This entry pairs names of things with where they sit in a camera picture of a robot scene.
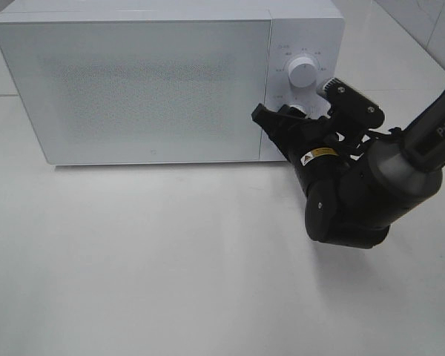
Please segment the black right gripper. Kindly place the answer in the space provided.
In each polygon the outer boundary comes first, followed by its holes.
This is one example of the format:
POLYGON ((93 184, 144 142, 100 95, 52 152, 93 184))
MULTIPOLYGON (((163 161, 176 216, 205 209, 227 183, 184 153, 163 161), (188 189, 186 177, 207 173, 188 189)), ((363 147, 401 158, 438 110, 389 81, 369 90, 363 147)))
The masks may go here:
POLYGON ((375 129, 385 119, 377 104, 351 87, 339 87, 326 100, 329 110, 317 119, 289 105, 271 111, 258 104, 251 114, 304 185, 344 173, 380 136, 375 129))

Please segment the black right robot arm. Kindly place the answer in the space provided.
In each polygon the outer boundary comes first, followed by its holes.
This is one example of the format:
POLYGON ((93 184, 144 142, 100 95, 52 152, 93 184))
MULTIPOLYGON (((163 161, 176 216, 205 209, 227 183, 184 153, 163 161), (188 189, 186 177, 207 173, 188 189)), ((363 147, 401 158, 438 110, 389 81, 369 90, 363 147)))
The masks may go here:
POLYGON ((317 89, 330 107, 309 118, 258 105, 252 120, 291 163, 306 196, 305 226, 319 243, 372 248, 391 224, 435 195, 445 166, 445 88, 405 128, 381 133, 384 112, 337 78, 317 89))

